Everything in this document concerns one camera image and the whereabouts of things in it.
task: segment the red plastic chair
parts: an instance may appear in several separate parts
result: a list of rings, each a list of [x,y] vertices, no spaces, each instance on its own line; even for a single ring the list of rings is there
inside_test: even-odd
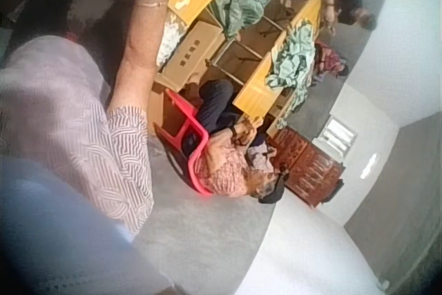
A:
[[[206,146],[207,142],[209,141],[209,134],[204,128],[202,128],[201,124],[195,119],[195,115],[198,111],[196,107],[194,107],[183,97],[181,97],[179,94],[177,94],[176,92],[170,89],[166,89],[166,94],[172,100],[172,104],[178,107],[186,116],[186,121],[184,122],[183,126],[181,127],[180,131],[176,136],[172,136],[160,126],[155,125],[157,132],[162,137],[164,137],[167,140],[167,142],[169,142],[175,149],[177,149],[180,152],[182,152],[181,150],[182,139],[186,134],[187,130],[189,129],[189,127],[192,127],[193,130],[197,133],[197,135],[200,136],[201,142],[198,144],[194,152],[192,152],[189,160],[187,161],[187,169],[189,170],[189,175],[191,177],[192,184],[196,188],[196,190],[198,190],[198,192],[200,192],[204,196],[209,196],[212,193],[200,184],[200,181],[198,180],[195,174],[195,163],[198,160],[198,158],[201,156],[203,148]]]

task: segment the watch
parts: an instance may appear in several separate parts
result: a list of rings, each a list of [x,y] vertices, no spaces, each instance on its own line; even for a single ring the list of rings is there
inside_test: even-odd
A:
[[[232,132],[232,137],[237,137],[238,133],[236,133],[235,126],[230,126],[229,129]]]

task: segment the striped shirt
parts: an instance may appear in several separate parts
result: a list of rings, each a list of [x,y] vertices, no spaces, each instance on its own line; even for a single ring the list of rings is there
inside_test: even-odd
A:
[[[106,113],[110,91],[82,46],[28,42],[0,72],[0,153],[44,165],[136,234],[153,207],[146,113]]]

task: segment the wooden wardrobe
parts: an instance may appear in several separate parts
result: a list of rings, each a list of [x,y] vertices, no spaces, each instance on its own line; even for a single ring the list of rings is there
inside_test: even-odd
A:
[[[316,207],[336,188],[344,166],[291,128],[284,128],[270,139],[278,154],[275,167],[289,169],[286,187],[307,204]]]

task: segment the bracelet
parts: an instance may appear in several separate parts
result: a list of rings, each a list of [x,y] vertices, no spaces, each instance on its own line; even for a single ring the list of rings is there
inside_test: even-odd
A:
[[[169,0],[156,1],[155,3],[149,3],[149,2],[144,2],[144,1],[140,1],[140,0],[135,1],[135,5],[141,6],[141,7],[149,7],[149,8],[167,6],[168,3],[169,3]]]

